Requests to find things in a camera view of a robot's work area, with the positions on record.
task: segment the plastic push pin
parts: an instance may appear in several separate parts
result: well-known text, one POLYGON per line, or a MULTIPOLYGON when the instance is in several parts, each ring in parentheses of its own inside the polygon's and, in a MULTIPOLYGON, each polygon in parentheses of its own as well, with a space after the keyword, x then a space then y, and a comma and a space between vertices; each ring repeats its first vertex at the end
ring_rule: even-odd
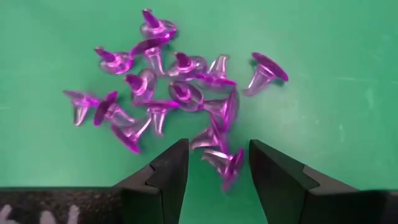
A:
POLYGON ((195 112, 203 108, 203 93, 187 82, 170 83, 169 94, 185 111, 195 112))
POLYGON ((190 142, 190 149, 198 149, 203 147, 216 147, 223 153, 228 153, 228 144, 226 132, 221 132, 214 115, 210 115, 210 127, 206 128, 202 133, 195 136, 190 142))
POLYGON ((220 93, 231 93, 231 91, 236 88, 236 82, 228 80, 227 78, 196 74, 195 79, 197 79, 199 85, 203 88, 208 88, 220 93))
POLYGON ((141 150, 138 146, 138 139, 141 134, 147 129, 150 123, 150 117, 139 119, 130 126, 120 127, 112 124, 111 130, 113 134, 128 148, 130 151, 140 153, 141 150))
POLYGON ((256 95, 276 78, 285 82, 289 80, 286 72, 267 56, 257 52, 253 52, 251 56, 257 62, 257 68, 248 88, 243 90, 246 96, 256 95))
POLYGON ((63 94, 67 95, 73 106, 73 124, 79 126, 84 119, 88 109, 97 107, 100 104, 100 99, 89 94, 79 91, 63 90, 63 94))
POLYGON ((178 103, 168 100, 149 100, 140 102, 139 106, 148 107, 147 112, 152 120, 155 134, 158 137, 163 137, 163 125, 166 114, 169 110, 178 108, 178 103))
POLYGON ((99 126, 104 119, 110 120, 117 126, 129 126, 134 122, 134 119, 116 103, 117 98, 118 92, 112 91, 98 105, 94 115, 95 126, 99 126))
POLYGON ((190 81, 197 73, 205 73, 207 69, 206 59, 201 56, 188 57, 186 54, 175 53, 176 61, 167 71, 167 75, 178 81, 190 81))
POLYGON ((106 73, 120 75, 132 67, 133 60, 127 52, 111 53, 103 47, 96 47, 95 52, 101 57, 99 67, 106 73))
POLYGON ((142 10, 145 23, 140 26, 141 34, 145 39, 165 37, 168 33, 177 32, 177 26, 170 21, 160 20, 152 14, 152 10, 142 10))
POLYGON ((211 63, 207 74, 218 78, 226 78, 226 62, 229 55, 220 55, 216 60, 211 63))
POLYGON ((136 58, 138 55, 143 54, 149 63, 150 68, 157 76, 164 76, 162 65, 161 47, 167 44, 175 35, 175 32, 168 33, 165 37, 158 37, 154 39, 144 40, 139 42, 131 50, 131 58, 136 58))
POLYGON ((224 180, 222 189, 223 191, 227 191, 232 186, 242 169, 244 151, 243 149, 239 149, 238 152, 232 156, 226 153, 206 149, 202 159, 207 160, 217 169, 217 172, 224 180))
POLYGON ((234 88, 229 97, 222 100, 206 100, 203 107, 215 116, 221 132, 229 131, 238 116, 238 92, 234 88))
POLYGON ((156 75, 148 68, 138 75, 128 74, 124 79, 131 87, 131 103, 136 106, 140 101, 151 100, 156 88, 156 75))

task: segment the translucent purple plastic piece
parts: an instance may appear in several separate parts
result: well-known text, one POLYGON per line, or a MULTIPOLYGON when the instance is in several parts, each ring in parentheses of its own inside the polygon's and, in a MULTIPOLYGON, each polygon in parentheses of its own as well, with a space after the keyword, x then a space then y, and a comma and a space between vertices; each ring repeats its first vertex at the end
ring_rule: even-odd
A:
POLYGON ((277 78, 285 82, 289 80, 286 72, 269 57, 257 52, 253 52, 251 55, 257 62, 257 68, 248 88, 243 91, 246 96, 256 95, 277 78))
POLYGON ((167 75, 178 81, 193 80, 198 73, 205 73, 207 62, 201 56, 187 56, 184 53, 175 53, 176 61, 167 71, 167 75))
POLYGON ((129 126, 111 125, 113 134, 132 152, 140 153, 138 140, 141 134, 147 129, 151 119, 150 117, 138 119, 131 122, 129 126))
POLYGON ((211 63, 207 74, 218 78, 226 78, 226 63, 228 59, 229 55, 219 55, 218 58, 211 63))
POLYGON ((223 152, 206 149, 202 159, 207 160, 216 168, 224 181, 222 189, 226 191, 232 186, 242 169, 244 151, 243 149, 239 149, 232 156, 223 152))
POLYGON ((198 81, 199 86, 220 93, 230 93, 234 88, 236 88, 236 82, 227 78, 199 73, 195 75, 195 79, 198 81))
POLYGON ((177 31, 177 26, 173 22, 156 18, 150 9, 142 10, 142 15, 145 23, 140 26, 140 31, 145 39, 165 37, 168 33, 177 31))
POLYGON ((202 133, 195 136, 189 143, 190 149, 203 147, 215 147, 223 153, 228 153, 228 142, 226 132, 220 131, 214 115, 210 114, 210 126, 202 133))
POLYGON ((106 73, 120 75, 132 67, 133 59, 127 52, 112 53, 103 47, 96 47, 95 52, 101 57, 99 67, 106 73))
POLYGON ((73 124, 75 126, 81 125, 86 118, 88 109, 92 107, 97 107, 101 101, 99 98, 92 94, 80 91, 63 90, 63 94, 69 97, 72 103, 73 124))
POLYGON ((131 103, 136 106, 140 101, 151 100, 156 89, 156 75, 148 68, 138 75, 128 74, 124 80, 131 88, 131 103))
POLYGON ((203 93, 187 82, 172 82, 169 85, 170 97, 180 105, 180 109, 194 112, 203 108, 203 93))
POLYGON ((170 110, 177 109, 178 103, 170 100, 149 100, 140 102, 139 106, 148 107, 147 113, 152 120, 155 134, 158 137, 163 137, 163 125, 166 114, 170 110))
MULTIPOLYGON (((164 38, 166 44, 168 41, 172 40, 177 34, 177 26, 166 20, 160 20, 156 18, 152 10, 144 9, 142 11, 145 23, 140 26, 141 34, 145 39, 153 38, 164 38)), ((161 46, 153 47, 144 52, 144 56, 147 59, 151 69, 155 71, 158 77, 164 77, 165 73, 162 66, 162 55, 161 46)))
POLYGON ((238 116, 238 91, 234 88, 229 97, 222 100, 206 100, 203 107, 214 115, 221 132, 229 131, 238 116))
POLYGON ((155 74, 158 77, 164 76, 161 47, 167 44, 175 34, 175 32, 170 32, 164 37, 156 37, 139 42, 131 50, 131 57, 136 58, 138 55, 143 54, 155 74))
POLYGON ((113 91, 108 94, 105 99, 98 105, 94 115, 94 125, 99 126, 107 119, 116 126, 130 126, 135 122, 134 118, 130 117, 120 106, 116 103, 118 92, 113 91))

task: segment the green surface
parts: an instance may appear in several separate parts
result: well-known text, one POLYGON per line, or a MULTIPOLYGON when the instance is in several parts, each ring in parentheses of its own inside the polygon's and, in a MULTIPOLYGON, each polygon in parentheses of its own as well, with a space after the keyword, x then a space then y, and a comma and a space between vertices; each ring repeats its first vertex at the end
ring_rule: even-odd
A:
MULTIPOLYGON (((141 9, 180 29, 172 51, 209 61, 230 54, 228 76, 239 88, 251 79, 251 52, 289 74, 283 87, 241 95, 233 150, 259 139, 360 189, 398 189, 398 2, 384 1, 0 1, 0 186, 111 186, 180 138, 208 125, 205 112, 170 113, 165 137, 142 137, 143 153, 126 150, 107 125, 72 125, 62 90, 104 96, 122 77, 103 74, 97 45, 129 50, 141 40, 141 9)), ((144 67, 141 61, 133 69, 144 67)), ((167 80, 156 98, 167 98, 167 80)), ((263 223, 249 167, 229 194, 214 169, 190 157, 180 223, 263 223)))

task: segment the purple plastic part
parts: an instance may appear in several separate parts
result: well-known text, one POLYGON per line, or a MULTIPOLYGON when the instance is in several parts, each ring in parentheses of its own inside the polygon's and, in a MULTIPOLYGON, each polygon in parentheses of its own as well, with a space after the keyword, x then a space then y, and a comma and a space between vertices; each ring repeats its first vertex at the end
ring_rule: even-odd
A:
POLYGON ((145 23, 140 26, 140 31, 145 39, 165 37, 168 33, 177 32, 177 26, 173 22, 156 18, 150 9, 142 10, 142 15, 145 23))
POLYGON ((148 68, 138 75, 126 75, 124 79, 131 87, 131 103, 136 106, 140 101, 151 100, 156 89, 156 75, 148 68))
POLYGON ((143 54, 148 61, 150 68, 158 77, 164 77, 162 65, 161 47, 167 44, 175 35, 175 32, 167 33, 164 37, 157 37, 154 39, 143 40, 139 42, 132 50, 131 57, 136 58, 143 54))
POLYGON ((236 82, 227 78, 220 78, 217 76, 196 74, 195 79, 199 86, 204 88, 217 91, 220 93, 231 93, 236 88, 236 82))
POLYGON ((101 57, 99 67, 106 73, 120 75, 132 67, 133 59, 127 52, 111 53, 103 47, 96 47, 95 52, 101 57))
POLYGON ((167 75, 178 81, 190 81, 195 78, 197 73, 205 73, 207 62, 201 56, 188 57, 184 53, 175 53, 176 61, 167 71, 167 75))
POLYGON ((195 136, 189 143, 190 149, 215 147, 223 153, 228 153, 226 132, 222 132, 213 114, 210 114, 210 126, 195 136))
POLYGON ((97 107, 100 99, 90 93, 80 91, 63 90, 63 94, 69 97, 73 106, 73 124, 79 126, 86 118, 88 109, 97 107))
POLYGON ((129 126, 111 125, 113 134, 132 152, 140 153, 138 146, 138 139, 141 134, 147 129, 150 123, 150 118, 138 119, 132 122, 129 126))
POLYGON ((244 151, 239 149, 235 155, 206 149, 202 159, 207 160, 221 175, 223 191, 227 191, 238 177, 244 161, 244 151))
POLYGON ((257 68, 247 89, 243 90, 246 96, 254 96, 263 90, 276 78, 287 82, 289 77, 286 72, 269 57, 253 52, 252 58, 257 62, 257 68))
POLYGON ((180 109, 195 112, 203 108, 203 93, 187 82, 175 81, 169 85, 169 95, 180 105, 180 109))
POLYGON ((226 78, 226 63, 229 59, 229 55, 219 55, 216 60, 211 63, 207 74, 213 77, 226 78))
POLYGON ((99 103, 94 115, 94 125, 99 126, 104 119, 110 120, 117 126, 130 126, 135 122, 134 118, 130 117, 120 106, 116 103, 118 92, 112 91, 105 99, 99 103))
POLYGON ((166 114, 178 108, 178 103, 170 100, 148 100, 139 102, 139 106, 148 107, 147 113, 152 120, 155 134, 163 137, 163 125, 166 114))
POLYGON ((238 116, 239 95, 236 88, 222 100, 205 100, 203 107, 214 115, 221 132, 229 131, 238 116))

